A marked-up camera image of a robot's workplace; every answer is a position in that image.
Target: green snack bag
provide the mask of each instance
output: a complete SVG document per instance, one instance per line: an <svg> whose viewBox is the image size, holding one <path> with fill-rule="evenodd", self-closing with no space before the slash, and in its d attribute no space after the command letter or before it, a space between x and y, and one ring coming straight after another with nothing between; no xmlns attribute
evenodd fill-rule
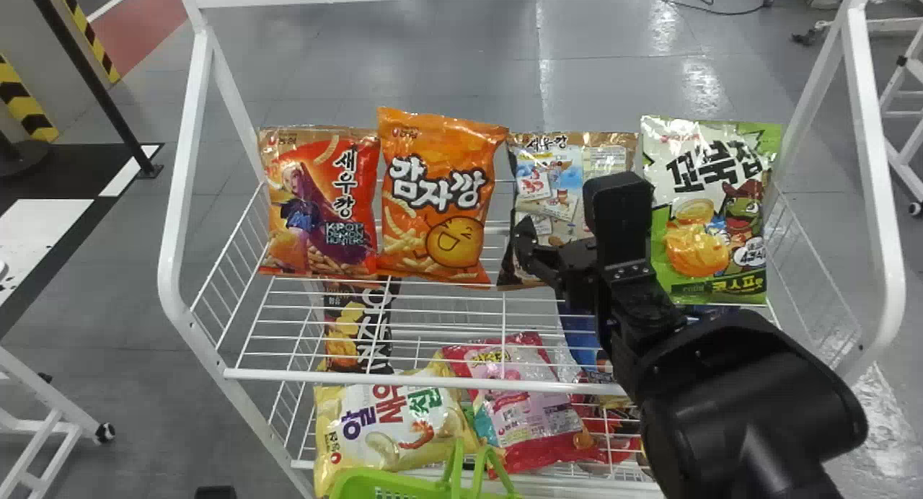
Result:
<svg viewBox="0 0 923 499"><path fill-rule="evenodd" d="M680 304L764 304L762 206L780 125L646 115L640 127L660 284Z"/></svg>

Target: red snack bag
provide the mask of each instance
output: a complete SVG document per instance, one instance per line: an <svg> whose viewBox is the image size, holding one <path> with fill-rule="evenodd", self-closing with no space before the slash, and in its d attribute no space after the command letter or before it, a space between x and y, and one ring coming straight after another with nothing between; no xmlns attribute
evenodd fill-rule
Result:
<svg viewBox="0 0 923 499"><path fill-rule="evenodd" d="M542 338L521 332L476 345L450 345L442 354L459 377L557 381ZM539 469L558 461L602 460L596 439L560 393L469 389L474 430L497 447L507 472Z"/></svg>
<svg viewBox="0 0 923 499"><path fill-rule="evenodd" d="M375 273L375 132L263 128L258 143L270 189L270 245L260 272Z"/></svg>
<svg viewBox="0 0 923 499"><path fill-rule="evenodd" d="M590 381L581 372L580 383ZM629 398L610 398L601 403L597 394L571 394L570 403L583 420L583 426L596 439L599 461L616 465L635 454L640 447L639 417L637 408Z"/></svg>

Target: yellow snack bag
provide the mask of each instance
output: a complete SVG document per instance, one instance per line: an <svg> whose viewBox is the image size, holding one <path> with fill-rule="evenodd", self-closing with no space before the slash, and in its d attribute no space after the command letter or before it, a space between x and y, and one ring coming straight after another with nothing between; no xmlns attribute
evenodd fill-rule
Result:
<svg viewBox="0 0 923 499"><path fill-rule="evenodd" d="M379 108L385 157L379 273L490 283L481 250L507 128Z"/></svg>
<svg viewBox="0 0 923 499"><path fill-rule="evenodd" d="M444 362L405 375L453 376ZM459 406L459 391L409 385L314 388L317 458L314 492L326 495L344 469L418 469L449 458L455 440L465 452L478 449L474 431Z"/></svg>

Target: chip bag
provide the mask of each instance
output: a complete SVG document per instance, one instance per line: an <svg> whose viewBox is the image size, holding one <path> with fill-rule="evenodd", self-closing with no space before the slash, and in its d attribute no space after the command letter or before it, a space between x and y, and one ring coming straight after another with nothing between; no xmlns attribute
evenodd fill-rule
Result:
<svg viewBox="0 0 923 499"><path fill-rule="evenodd" d="M434 361L405 375L451 377L445 362ZM459 392L438 387L355 384L314 388L317 408L317 458L314 493L326 495L344 469L419 469L449 458L455 440L465 452L478 450L477 439Z"/></svg>
<svg viewBox="0 0 923 499"><path fill-rule="evenodd" d="M537 332L521 332L442 348L457 376L557 381ZM601 460L596 439L563 393L469 389L474 430L497 447L507 472L539 469L557 461Z"/></svg>
<svg viewBox="0 0 923 499"><path fill-rule="evenodd" d="M530 216L541 246L560 246L591 237L583 216L583 183L631 170L636 133L511 133L507 137L510 168L516 177L516 203L510 230ZM497 288L544 285L527 273L507 243Z"/></svg>
<svg viewBox="0 0 923 499"><path fill-rule="evenodd" d="M481 266L494 151L507 128L379 108L385 156L379 273L489 283Z"/></svg>
<svg viewBox="0 0 923 499"><path fill-rule="evenodd" d="M375 132L263 128L258 143L270 190L270 244L260 272L375 273Z"/></svg>
<svg viewBox="0 0 923 499"><path fill-rule="evenodd" d="M660 284L681 304L764 304L762 201L781 127L659 117L640 124Z"/></svg>
<svg viewBox="0 0 923 499"><path fill-rule="evenodd" d="M324 281L327 370L393 374L392 304L401 280Z"/></svg>

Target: black snack bag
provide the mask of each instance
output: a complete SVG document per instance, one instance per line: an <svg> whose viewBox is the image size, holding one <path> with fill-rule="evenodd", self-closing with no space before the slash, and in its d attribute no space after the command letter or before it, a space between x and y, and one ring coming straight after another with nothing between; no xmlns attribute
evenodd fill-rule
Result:
<svg viewBox="0 0 923 499"><path fill-rule="evenodd" d="M393 374L392 304L401 279L342 283L324 281L324 350L327 371Z"/></svg>

